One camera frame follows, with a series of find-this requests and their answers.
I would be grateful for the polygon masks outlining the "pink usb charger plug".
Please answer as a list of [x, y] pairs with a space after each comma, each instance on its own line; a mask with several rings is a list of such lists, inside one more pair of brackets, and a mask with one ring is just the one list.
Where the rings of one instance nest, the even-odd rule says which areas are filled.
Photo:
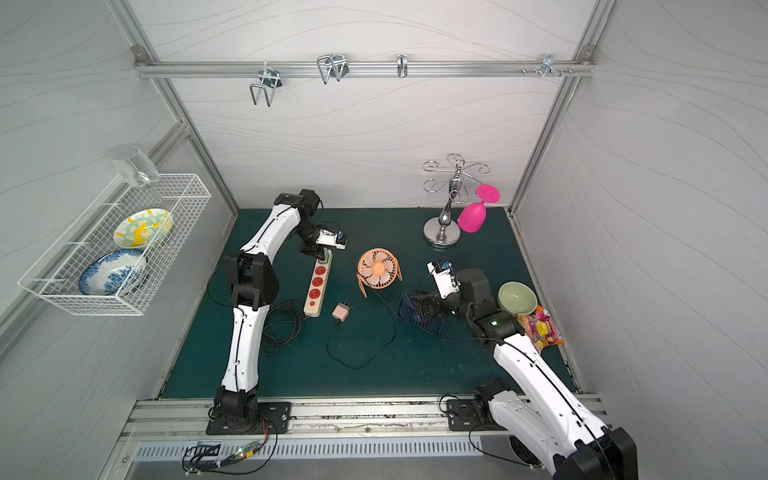
[[345, 303], [339, 303], [332, 311], [332, 317], [339, 321], [345, 322], [351, 312], [351, 307]]

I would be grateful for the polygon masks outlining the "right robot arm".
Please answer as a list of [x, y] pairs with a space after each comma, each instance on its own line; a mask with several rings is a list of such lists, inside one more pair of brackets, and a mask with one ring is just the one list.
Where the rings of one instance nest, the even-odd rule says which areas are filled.
[[509, 432], [519, 451], [555, 479], [636, 479], [637, 447], [621, 427], [612, 428], [568, 390], [511, 313], [498, 307], [485, 274], [455, 271], [430, 262], [435, 292], [416, 298], [426, 314], [453, 314], [466, 321], [474, 339], [523, 390], [497, 380], [477, 389], [473, 412], [482, 426]]

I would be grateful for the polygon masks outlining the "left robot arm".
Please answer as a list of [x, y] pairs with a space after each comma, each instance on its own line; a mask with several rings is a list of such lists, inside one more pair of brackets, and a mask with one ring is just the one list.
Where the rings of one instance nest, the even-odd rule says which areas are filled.
[[246, 425], [255, 422], [262, 334], [271, 304], [279, 292], [273, 260], [294, 233], [299, 235], [305, 254], [315, 258], [324, 256], [324, 247], [318, 243], [320, 230], [312, 220], [320, 204], [320, 197], [310, 189], [278, 195], [263, 225], [238, 254], [227, 261], [233, 332], [211, 419]]

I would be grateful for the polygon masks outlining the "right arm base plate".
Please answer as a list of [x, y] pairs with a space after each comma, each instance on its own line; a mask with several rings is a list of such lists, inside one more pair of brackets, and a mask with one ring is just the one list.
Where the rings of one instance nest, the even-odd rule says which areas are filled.
[[441, 411], [446, 415], [448, 428], [455, 432], [500, 431], [485, 407], [473, 399], [451, 397], [441, 402]]

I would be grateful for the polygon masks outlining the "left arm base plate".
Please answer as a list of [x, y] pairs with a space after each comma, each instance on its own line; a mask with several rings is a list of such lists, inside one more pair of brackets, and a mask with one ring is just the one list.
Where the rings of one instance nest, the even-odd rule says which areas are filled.
[[228, 411], [224, 406], [209, 409], [205, 433], [208, 436], [285, 434], [288, 430], [292, 404], [290, 402], [261, 402], [247, 404], [242, 411]]

